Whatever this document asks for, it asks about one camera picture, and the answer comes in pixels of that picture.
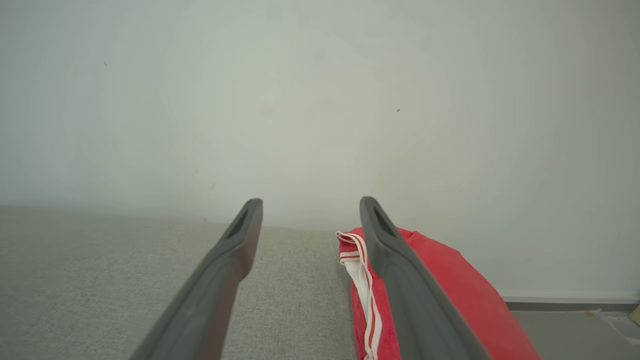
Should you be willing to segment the red jersey with striped trim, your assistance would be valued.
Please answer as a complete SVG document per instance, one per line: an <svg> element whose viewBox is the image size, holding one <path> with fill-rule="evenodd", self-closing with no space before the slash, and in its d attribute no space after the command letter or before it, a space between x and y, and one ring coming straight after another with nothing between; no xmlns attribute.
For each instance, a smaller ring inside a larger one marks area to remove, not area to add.
<svg viewBox="0 0 640 360"><path fill-rule="evenodd" d="M502 296L454 248L417 231L399 233L416 251L493 360L541 360ZM373 271L364 231L338 231L340 263L350 276L358 360L402 360L386 287Z"/></svg>

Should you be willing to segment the grey fabric sofa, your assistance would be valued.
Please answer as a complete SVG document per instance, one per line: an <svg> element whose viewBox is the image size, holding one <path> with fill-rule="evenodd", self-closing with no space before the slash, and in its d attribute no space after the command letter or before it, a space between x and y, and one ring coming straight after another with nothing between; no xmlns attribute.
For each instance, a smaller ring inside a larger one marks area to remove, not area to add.
<svg viewBox="0 0 640 360"><path fill-rule="evenodd" d="M226 223L0 207L0 360L130 360ZM333 231L263 226L221 360L357 360Z"/></svg>

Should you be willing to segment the white wall baseboard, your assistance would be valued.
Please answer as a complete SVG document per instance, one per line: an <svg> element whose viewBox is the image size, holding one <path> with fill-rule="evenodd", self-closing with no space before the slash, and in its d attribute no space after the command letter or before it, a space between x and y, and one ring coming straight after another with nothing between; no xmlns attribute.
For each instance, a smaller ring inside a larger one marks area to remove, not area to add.
<svg viewBox="0 0 640 360"><path fill-rule="evenodd" d="M633 312L640 290L631 292L499 291L512 312Z"/></svg>

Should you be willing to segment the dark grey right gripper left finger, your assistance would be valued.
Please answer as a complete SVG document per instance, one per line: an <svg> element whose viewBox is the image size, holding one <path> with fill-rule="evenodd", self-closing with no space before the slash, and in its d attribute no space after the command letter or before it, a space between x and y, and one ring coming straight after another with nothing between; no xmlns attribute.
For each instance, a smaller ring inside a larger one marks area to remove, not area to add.
<svg viewBox="0 0 640 360"><path fill-rule="evenodd" d="M253 267L262 223L263 201L249 199L130 360L221 360L238 287Z"/></svg>

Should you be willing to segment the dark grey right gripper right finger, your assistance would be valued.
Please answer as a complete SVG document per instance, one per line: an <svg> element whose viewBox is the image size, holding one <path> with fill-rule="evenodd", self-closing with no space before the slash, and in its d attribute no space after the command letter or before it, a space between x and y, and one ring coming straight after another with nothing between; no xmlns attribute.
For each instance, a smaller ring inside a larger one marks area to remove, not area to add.
<svg viewBox="0 0 640 360"><path fill-rule="evenodd" d="M370 265L385 286L402 360L493 360L377 199L364 196L359 216Z"/></svg>

